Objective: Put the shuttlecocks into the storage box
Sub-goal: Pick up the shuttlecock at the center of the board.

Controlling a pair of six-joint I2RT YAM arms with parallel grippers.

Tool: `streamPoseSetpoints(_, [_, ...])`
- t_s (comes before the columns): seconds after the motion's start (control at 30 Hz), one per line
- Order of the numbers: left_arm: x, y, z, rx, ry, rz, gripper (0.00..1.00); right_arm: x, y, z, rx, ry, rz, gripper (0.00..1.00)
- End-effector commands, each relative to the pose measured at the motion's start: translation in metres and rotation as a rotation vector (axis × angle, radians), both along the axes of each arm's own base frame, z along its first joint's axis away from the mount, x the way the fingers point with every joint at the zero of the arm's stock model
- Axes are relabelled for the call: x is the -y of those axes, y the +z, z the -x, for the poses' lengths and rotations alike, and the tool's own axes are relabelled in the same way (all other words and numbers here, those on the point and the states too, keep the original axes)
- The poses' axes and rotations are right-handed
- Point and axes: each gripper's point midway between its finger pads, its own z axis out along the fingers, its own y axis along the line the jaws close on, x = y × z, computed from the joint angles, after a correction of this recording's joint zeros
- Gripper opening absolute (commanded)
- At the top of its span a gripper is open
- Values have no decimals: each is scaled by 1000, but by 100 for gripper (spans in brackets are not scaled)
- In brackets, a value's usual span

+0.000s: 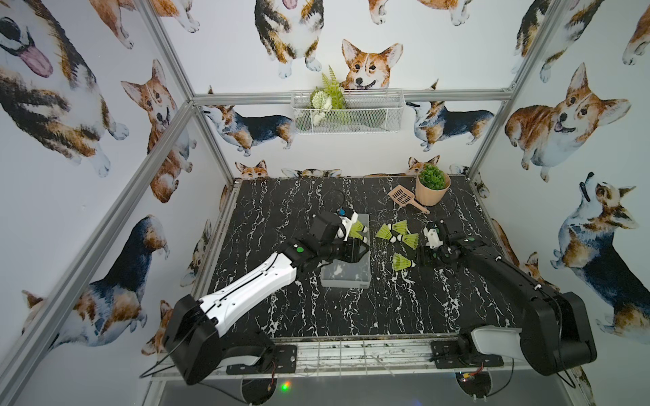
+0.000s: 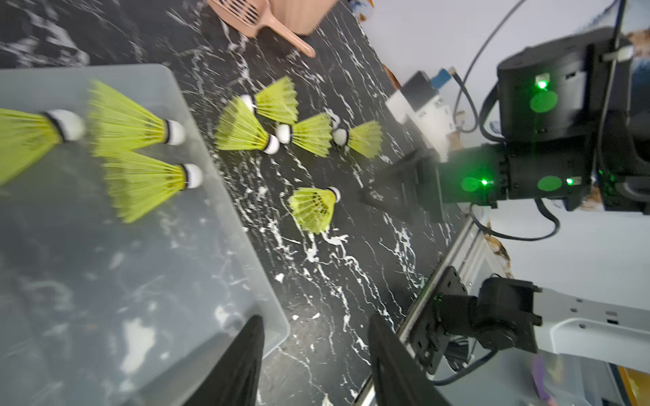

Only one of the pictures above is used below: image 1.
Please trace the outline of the green shuttlecock two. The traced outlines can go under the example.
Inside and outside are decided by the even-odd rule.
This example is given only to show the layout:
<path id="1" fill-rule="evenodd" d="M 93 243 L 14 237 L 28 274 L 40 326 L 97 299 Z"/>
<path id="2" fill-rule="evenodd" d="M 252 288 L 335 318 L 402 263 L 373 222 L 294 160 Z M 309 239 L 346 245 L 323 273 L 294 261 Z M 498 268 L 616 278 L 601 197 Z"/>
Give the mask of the green shuttlecock two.
<path id="1" fill-rule="evenodd" d="M 353 238 L 353 239 L 361 240 L 364 243 L 368 242 L 368 238 L 366 236 L 364 236 L 363 234 L 358 233 L 356 231 L 351 231 L 350 234 L 349 234 L 349 237 Z"/>

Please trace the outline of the green shuttlecock one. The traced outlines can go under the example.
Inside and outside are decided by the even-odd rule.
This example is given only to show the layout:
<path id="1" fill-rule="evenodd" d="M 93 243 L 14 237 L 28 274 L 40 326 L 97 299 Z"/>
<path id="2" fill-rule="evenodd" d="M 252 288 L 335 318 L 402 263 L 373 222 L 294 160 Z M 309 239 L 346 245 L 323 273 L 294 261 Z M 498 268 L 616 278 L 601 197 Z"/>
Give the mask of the green shuttlecock one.
<path id="1" fill-rule="evenodd" d="M 352 224 L 350 233 L 367 233 L 367 226 L 365 226 L 361 221 L 357 221 Z"/>

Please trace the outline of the clear plastic storage box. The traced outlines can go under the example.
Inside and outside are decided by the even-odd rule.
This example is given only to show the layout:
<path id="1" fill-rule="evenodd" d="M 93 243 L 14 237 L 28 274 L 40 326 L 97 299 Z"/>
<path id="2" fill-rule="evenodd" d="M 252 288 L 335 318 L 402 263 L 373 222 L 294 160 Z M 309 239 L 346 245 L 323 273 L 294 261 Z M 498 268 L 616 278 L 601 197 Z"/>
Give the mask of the clear plastic storage box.
<path id="1" fill-rule="evenodd" d="M 368 289 L 371 285 L 370 243 L 372 239 L 369 230 L 369 215 L 362 213 L 357 221 L 364 226 L 364 229 L 358 233 L 363 237 L 367 249 L 364 250 L 362 247 L 363 257 L 357 263 L 336 260 L 323 267 L 321 269 L 321 285 L 325 288 Z"/>

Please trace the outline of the green shuttlecock three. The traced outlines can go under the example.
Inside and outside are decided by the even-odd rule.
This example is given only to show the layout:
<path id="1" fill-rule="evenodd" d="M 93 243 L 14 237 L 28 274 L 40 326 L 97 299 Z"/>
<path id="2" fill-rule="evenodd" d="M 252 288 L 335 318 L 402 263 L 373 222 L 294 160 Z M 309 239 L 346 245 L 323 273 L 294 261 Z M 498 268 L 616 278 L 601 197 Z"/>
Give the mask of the green shuttlecock three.
<path id="1" fill-rule="evenodd" d="M 376 238 L 380 240 L 386 240 L 391 243 L 396 242 L 396 237 L 393 235 L 391 226 L 384 223 L 376 233 Z"/>

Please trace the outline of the green shuttlecock five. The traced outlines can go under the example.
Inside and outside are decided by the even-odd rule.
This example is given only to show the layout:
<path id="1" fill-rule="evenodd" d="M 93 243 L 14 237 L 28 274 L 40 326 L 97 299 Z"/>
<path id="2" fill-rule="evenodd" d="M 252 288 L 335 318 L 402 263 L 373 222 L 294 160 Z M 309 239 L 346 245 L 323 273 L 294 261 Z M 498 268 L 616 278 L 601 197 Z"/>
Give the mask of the green shuttlecock five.
<path id="1" fill-rule="evenodd" d="M 419 235 L 417 233 L 400 234 L 398 240 L 412 250 L 416 250 L 419 246 Z"/>

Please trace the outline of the green shuttlecock six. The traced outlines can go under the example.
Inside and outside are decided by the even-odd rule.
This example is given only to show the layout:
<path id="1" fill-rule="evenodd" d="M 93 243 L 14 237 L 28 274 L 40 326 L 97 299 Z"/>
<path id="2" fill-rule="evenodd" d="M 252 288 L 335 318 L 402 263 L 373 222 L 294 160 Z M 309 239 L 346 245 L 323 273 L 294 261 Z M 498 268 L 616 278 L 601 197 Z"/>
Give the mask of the green shuttlecock six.
<path id="1" fill-rule="evenodd" d="M 391 259 L 391 266 L 395 272 L 401 272 L 415 267 L 416 263 L 401 254 L 394 254 Z"/>

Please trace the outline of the green shuttlecock four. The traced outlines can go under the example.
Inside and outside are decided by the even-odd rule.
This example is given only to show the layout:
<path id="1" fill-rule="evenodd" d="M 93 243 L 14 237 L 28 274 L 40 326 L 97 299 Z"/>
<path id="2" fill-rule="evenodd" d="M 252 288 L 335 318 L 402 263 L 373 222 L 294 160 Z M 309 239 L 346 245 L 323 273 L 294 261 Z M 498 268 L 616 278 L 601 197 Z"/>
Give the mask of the green shuttlecock four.
<path id="1" fill-rule="evenodd" d="M 394 223 L 391 228 L 400 235 L 408 235 L 410 233 L 408 222 L 406 220 Z"/>

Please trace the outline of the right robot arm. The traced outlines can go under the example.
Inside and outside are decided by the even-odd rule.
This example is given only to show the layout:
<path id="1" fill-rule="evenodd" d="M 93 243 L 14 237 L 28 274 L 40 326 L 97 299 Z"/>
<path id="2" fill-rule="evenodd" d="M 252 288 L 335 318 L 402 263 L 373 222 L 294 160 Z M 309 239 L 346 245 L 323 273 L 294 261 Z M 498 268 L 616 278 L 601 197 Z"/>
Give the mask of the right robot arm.
<path id="1" fill-rule="evenodd" d="M 455 237 L 432 249 L 417 249 L 418 267 L 466 268 L 494 285 L 521 314 L 515 328 L 480 326 L 470 332 L 479 354 L 524 360 L 548 377 L 597 360 L 584 301 L 572 292 L 543 286 L 492 247 L 472 237 Z"/>

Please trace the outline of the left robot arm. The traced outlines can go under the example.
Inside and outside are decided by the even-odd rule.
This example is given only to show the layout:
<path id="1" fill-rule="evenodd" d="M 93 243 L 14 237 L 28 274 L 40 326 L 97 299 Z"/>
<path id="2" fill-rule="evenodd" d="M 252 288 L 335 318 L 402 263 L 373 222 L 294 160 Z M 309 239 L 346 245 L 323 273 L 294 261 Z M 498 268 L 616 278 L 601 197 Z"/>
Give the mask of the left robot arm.
<path id="1" fill-rule="evenodd" d="M 174 306 L 162 342 L 185 383 L 202 382 L 219 368 L 241 365 L 269 373 L 277 365 L 274 342 L 261 331 L 232 333 L 242 316 L 268 296 L 332 262 L 358 263 L 369 252 L 364 240 L 318 240 L 306 234 L 285 241 L 264 263 L 201 299 L 186 295 Z"/>

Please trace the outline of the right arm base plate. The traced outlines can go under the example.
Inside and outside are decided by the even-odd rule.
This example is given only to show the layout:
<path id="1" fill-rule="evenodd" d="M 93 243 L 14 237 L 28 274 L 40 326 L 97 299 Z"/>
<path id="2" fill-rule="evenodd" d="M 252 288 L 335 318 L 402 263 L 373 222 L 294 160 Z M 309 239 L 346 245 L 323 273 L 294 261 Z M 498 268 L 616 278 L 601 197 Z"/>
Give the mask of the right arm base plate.
<path id="1" fill-rule="evenodd" d="M 504 360 L 499 355 L 478 353 L 470 344 L 458 339 L 433 340 L 430 342 L 432 356 L 430 361 L 438 369 L 478 369 L 479 367 L 501 367 Z"/>

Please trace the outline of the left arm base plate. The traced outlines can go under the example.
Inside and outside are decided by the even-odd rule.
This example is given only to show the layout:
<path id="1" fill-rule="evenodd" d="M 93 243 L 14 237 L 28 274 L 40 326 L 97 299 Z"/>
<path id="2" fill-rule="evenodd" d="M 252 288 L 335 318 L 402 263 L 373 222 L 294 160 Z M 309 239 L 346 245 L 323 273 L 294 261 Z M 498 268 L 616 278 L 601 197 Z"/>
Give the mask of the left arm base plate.
<path id="1" fill-rule="evenodd" d="M 234 375 L 271 375 L 273 372 L 279 373 L 295 373 L 297 365 L 298 347 L 296 345 L 283 344 L 276 346 L 271 352 L 267 352 L 261 356 L 252 365 L 230 365 L 226 369 L 226 373 L 230 376 Z"/>

